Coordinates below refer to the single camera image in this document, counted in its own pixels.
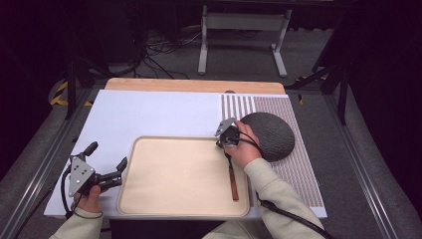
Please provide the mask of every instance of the table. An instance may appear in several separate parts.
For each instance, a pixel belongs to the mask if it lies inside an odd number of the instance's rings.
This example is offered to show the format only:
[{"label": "table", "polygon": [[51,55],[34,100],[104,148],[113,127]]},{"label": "table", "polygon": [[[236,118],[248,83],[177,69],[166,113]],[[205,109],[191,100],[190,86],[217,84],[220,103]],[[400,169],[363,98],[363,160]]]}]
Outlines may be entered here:
[{"label": "table", "polygon": [[[242,94],[221,94],[226,91]],[[269,99],[272,105],[266,105],[265,99]],[[99,149],[87,159],[87,163],[95,168],[98,173],[109,173],[124,156],[128,156],[133,141],[142,135],[213,135],[216,124],[221,121],[221,118],[226,119],[236,115],[240,119],[242,115],[244,116],[248,112],[261,111],[265,108],[274,109],[273,101],[277,100],[284,101],[287,104],[282,111],[278,111],[288,112],[289,98],[285,95],[283,86],[278,83],[111,79],[107,83],[105,90],[99,93],[72,154],[77,154],[91,142],[98,141]],[[234,109],[236,107],[238,107],[238,110],[227,111],[228,108]],[[304,184],[301,184],[302,181],[314,184],[315,181],[312,178],[315,179],[315,176],[312,173],[311,164],[309,163],[293,111],[288,117],[285,120],[293,127],[297,137],[297,146],[295,148],[297,152],[294,150],[291,154],[292,160],[283,160],[283,163],[291,163],[286,164],[288,168],[292,168],[292,165],[296,163],[300,164],[301,168],[304,164],[308,165],[304,171],[298,169],[300,173],[292,172],[291,170],[290,172],[297,175],[293,175],[293,181],[298,182],[302,193],[311,202],[310,207],[312,210],[316,211],[316,215],[319,214],[321,217],[325,217],[326,214],[317,184],[315,183],[315,186],[311,187],[302,186]],[[61,216],[64,214],[59,191],[60,185],[57,185],[46,208],[45,214],[48,216]],[[119,188],[115,187],[101,197],[105,216],[110,219],[156,220],[169,218],[166,215],[133,216],[121,214],[116,208],[118,194]],[[251,204],[250,210],[242,218],[260,218],[259,209],[255,206],[257,204],[254,193],[250,193],[249,201],[254,204]],[[186,216],[171,216],[171,219],[186,219]],[[226,220],[227,217],[213,216],[212,219]]]}]

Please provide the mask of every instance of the gray felt disc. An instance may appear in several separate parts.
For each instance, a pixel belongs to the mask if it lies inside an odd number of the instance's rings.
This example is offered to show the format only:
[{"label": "gray felt disc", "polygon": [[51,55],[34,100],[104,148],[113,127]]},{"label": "gray felt disc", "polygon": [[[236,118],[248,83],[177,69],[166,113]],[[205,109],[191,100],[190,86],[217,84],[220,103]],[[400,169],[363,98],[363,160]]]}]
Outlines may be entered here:
[{"label": "gray felt disc", "polygon": [[260,140],[266,161],[287,157],[295,148],[295,134],[281,118],[269,113],[252,113],[241,119]]}]

